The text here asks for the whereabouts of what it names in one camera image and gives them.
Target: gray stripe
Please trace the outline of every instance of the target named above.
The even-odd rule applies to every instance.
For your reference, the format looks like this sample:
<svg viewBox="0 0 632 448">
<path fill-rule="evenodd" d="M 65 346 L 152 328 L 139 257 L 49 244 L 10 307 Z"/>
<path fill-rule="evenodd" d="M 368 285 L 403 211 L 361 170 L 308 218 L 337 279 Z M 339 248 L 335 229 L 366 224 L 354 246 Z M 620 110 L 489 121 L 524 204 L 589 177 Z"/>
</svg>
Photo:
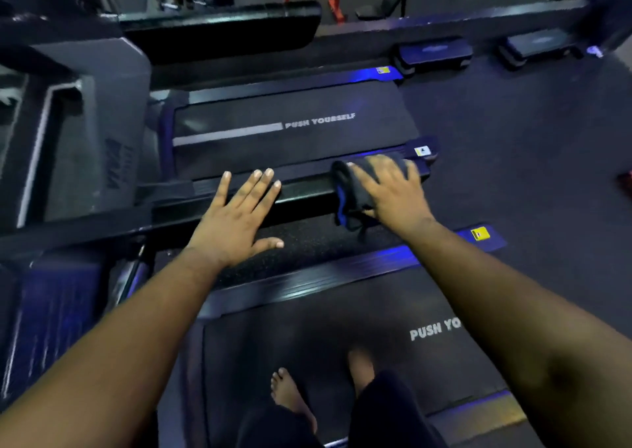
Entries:
<svg viewBox="0 0 632 448">
<path fill-rule="evenodd" d="M 173 139 L 173 146 L 193 145 L 195 143 L 210 142 L 213 140 L 223 140 L 226 138 L 246 137 L 248 135 L 256 135 L 257 133 L 276 132 L 283 129 L 283 124 L 269 124 L 247 126 L 245 128 L 233 128 L 233 130 L 225 130 L 223 132 L 200 133 L 199 135 L 189 135 L 186 137 L 177 137 Z"/>
</svg>

